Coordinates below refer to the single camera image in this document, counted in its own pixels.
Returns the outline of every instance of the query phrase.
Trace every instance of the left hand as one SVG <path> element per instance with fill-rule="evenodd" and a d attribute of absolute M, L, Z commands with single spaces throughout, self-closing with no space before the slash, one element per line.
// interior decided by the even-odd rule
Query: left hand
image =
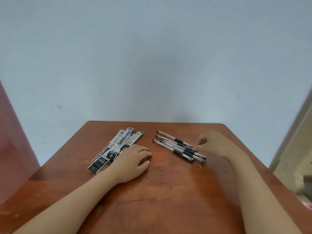
<path fill-rule="evenodd" d="M 149 167 L 148 160 L 140 166 L 139 163 L 151 155 L 148 148 L 134 144 L 123 150 L 107 169 L 113 173 L 117 183 L 128 182 L 141 175 Z"/>

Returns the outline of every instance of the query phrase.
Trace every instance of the wooden table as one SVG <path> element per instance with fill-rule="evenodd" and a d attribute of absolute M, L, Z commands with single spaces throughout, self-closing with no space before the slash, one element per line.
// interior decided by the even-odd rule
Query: wooden table
<path fill-rule="evenodd" d="M 113 188 L 79 233 L 244 233 L 235 178 L 227 161 L 208 156 L 204 166 L 182 160 L 152 143 L 156 130 L 190 144 L 206 130 L 223 133 L 250 156 L 302 233 L 312 233 L 312 212 L 225 125 L 99 121 L 87 122 L 0 207 L 0 233 L 12 233 L 91 179 L 87 169 L 91 160 L 119 129 L 127 127 L 145 131 L 137 144 L 153 153 L 150 168 Z"/>

